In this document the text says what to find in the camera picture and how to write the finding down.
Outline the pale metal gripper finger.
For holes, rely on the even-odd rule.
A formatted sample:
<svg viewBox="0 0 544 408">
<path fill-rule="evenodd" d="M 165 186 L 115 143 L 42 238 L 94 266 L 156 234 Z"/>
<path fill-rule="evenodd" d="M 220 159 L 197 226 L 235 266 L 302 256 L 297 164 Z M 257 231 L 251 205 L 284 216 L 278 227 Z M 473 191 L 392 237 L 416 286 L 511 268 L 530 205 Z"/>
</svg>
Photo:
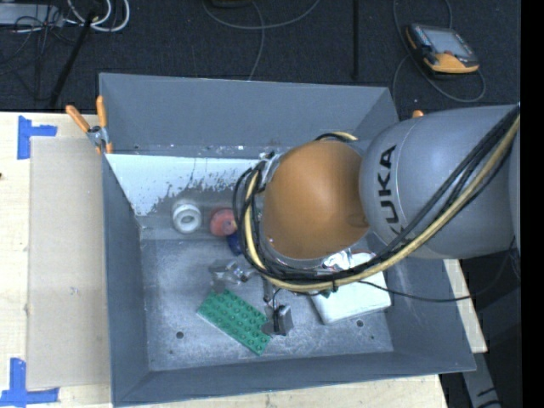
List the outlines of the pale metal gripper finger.
<svg viewBox="0 0 544 408">
<path fill-rule="evenodd" d="M 222 274 L 235 273 L 238 269 L 239 269 L 239 266 L 237 261 L 230 259 L 230 260 L 217 260 L 213 262 L 208 268 L 208 271 L 211 274 L 218 274 L 219 276 L 221 276 Z"/>
<path fill-rule="evenodd" d="M 213 272 L 211 286 L 216 293 L 222 293 L 226 289 L 230 289 L 234 286 L 240 286 L 241 284 L 247 283 L 254 275 L 255 273 L 252 271 Z"/>
</svg>

